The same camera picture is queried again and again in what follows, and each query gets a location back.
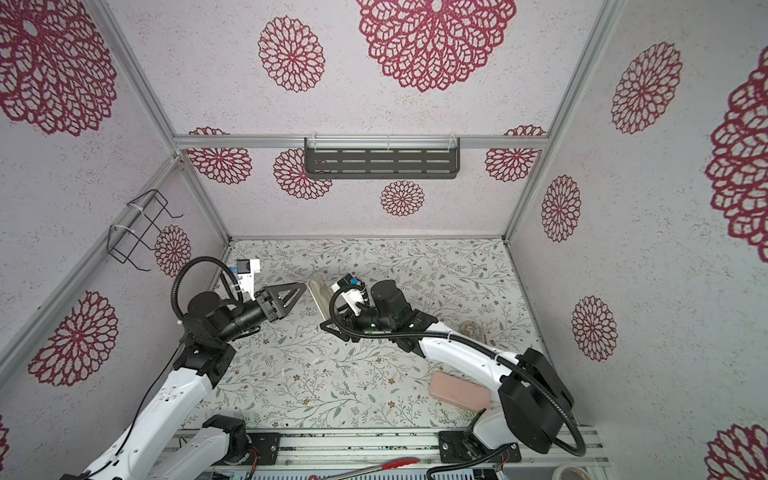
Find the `white universal AC remote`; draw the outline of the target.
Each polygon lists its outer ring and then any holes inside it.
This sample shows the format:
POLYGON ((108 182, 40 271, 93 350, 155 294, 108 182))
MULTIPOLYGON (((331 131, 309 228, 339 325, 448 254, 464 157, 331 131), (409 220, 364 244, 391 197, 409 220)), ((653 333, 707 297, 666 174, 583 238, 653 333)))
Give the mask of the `white universal AC remote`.
POLYGON ((329 305, 330 299, 333 295, 332 290, 327 286, 322 276, 318 275, 311 278, 307 282, 307 289, 309 290, 313 301, 322 317, 322 321, 328 321, 331 319, 329 305))

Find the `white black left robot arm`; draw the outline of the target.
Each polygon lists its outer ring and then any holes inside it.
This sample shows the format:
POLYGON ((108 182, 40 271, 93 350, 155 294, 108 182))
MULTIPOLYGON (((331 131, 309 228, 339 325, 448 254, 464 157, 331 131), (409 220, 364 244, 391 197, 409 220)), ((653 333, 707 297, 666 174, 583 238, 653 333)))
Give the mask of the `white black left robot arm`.
POLYGON ((195 479, 220 462, 249 454, 243 421, 216 415, 167 459, 161 453, 191 411, 225 376, 234 341, 264 322, 285 318, 306 291, 303 283, 270 285, 250 301, 225 300, 214 291, 193 297, 180 320, 182 350, 159 375, 161 384, 130 426, 82 473, 82 479, 195 479))

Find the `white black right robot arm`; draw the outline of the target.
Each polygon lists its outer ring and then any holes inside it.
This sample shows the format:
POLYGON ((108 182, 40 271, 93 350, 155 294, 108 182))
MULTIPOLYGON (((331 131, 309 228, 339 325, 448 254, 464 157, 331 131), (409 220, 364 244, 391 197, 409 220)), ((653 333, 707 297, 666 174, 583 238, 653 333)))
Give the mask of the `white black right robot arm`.
POLYGON ((309 288, 323 331, 344 342, 390 341, 406 353, 460 371, 490 392, 490 408, 476 415, 464 435, 473 454, 521 443, 540 454, 558 447, 585 455, 572 415, 574 398, 541 352, 505 352, 460 334, 413 308, 392 280, 366 287, 347 276, 332 286, 312 281, 309 288))

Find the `pink rounded case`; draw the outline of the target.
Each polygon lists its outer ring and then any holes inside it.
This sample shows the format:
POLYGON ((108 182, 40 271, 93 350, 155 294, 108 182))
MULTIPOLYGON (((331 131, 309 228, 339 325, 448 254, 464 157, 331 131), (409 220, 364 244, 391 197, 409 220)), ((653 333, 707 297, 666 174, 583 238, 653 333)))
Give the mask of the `pink rounded case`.
POLYGON ((429 394, 440 402, 472 412, 491 406, 491 393, 486 387, 441 371, 431 377, 429 394))

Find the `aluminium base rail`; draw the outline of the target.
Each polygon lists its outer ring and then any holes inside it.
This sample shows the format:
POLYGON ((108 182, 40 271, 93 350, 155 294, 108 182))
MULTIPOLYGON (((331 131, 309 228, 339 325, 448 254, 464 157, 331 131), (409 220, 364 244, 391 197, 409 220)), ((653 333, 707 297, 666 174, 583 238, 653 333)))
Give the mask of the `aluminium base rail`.
MULTIPOLYGON (((564 465, 587 470, 608 467, 610 461, 596 430, 586 427, 581 432, 587 446, 582 457, 572 456, 557 446, 541 454, 517 442, 507 452, 475 467, 502 465, 506 469, 544 470, 564 465)), ((254 469, 262 477, 272 472, 302 472, 323 477, 334 471, 362 469, 397 458, 417 458, 417 463, 391 471, 404 478, 418 470, 458 465, 483 455, 478 447, 468 444, 468 435, 462 429, 250 429, 248 435, 257 450, 257 461, 248 456, 239 464, 219 461, 209 469, 223 474, 245 474, 254 469)))

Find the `red handled tongs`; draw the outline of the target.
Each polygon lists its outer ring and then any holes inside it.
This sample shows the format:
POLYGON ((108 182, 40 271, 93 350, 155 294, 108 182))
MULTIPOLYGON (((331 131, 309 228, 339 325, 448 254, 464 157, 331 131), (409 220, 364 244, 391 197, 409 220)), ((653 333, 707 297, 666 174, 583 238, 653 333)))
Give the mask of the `red handled tongs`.
POLYGON ((415 457, 401 457, 397 459, 393 459, 390 461, 387 461, 382 464, 377 464, 369 467, 364 467, 348 472, 343 472, 331 476, 324 477, 324 480, 345 480, 345 479, 351 479, 356 477, 361 477, 365 475, 370 475, 382 471, 388 471, 388 470, 394 470, 405 466, 415 465, 420 462, 419 458, 415 457))

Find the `grey slotted wall shelf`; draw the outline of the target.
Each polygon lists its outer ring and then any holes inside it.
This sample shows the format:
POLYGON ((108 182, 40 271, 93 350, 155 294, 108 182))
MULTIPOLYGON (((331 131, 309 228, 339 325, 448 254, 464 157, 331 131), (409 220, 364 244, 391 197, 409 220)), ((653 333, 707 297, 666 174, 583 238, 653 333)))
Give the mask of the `grey slotted wall shelf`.
POLYGON ((452 180, 461 168, 461 143, 435 141, 304 140, 304 169, 313 180, 452 180))

